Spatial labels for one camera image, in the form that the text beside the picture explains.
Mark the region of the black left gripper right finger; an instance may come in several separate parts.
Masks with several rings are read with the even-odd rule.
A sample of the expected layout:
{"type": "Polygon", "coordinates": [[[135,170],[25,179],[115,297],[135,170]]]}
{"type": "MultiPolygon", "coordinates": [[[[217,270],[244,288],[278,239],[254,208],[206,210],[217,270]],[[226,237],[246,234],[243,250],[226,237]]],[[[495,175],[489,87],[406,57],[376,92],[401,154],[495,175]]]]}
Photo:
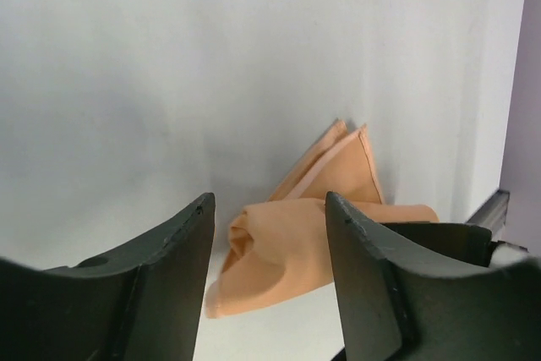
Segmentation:
{"type": "Polygon", "coordinates": [[[492,239],[489,266],[455,260],[369,219],[337,193],[326,232],[340,360],[537,360],[540,260],[492,239]]]}

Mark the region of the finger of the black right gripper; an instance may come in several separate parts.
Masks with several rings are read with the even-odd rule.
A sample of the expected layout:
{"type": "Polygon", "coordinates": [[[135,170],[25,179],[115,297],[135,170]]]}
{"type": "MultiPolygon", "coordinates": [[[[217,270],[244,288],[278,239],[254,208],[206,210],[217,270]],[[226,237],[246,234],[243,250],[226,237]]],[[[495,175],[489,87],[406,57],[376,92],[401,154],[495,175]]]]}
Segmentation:
{"type": "Polygon", "coordinates": [[[488,267],[492,232],[472,224],[387,222],[384,226],[426,249],[468,264],[488,267]]]}

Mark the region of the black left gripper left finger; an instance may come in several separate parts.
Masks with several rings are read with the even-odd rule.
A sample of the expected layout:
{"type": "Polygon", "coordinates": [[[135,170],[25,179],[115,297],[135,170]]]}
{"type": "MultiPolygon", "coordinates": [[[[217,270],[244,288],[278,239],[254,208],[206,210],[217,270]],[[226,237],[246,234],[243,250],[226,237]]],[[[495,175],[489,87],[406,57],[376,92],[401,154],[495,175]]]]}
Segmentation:
{"type": "Polygon", "coordinates": [[[202,194],[74,267],[39,271],[2,260],[2,359],[192,359],[215,209],[215,196],[202,194]]]}

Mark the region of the peach satin napkin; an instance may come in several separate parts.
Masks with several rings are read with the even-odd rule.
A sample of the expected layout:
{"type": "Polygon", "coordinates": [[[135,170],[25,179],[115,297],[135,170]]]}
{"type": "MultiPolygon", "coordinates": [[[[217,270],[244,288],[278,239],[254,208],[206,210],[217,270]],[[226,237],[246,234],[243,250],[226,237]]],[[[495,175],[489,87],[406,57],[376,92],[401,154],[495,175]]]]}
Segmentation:
{"type": "Polygon", "coordinates": [[[263,309],[333,281],[325,197],[336,192],[369,219],[437,222],[426,205],[389,205],[368,129],[336,120],[305,152],[268,200],[245,206],[230,223],[230,248],[205,297],[211,319],[263,309]]]}

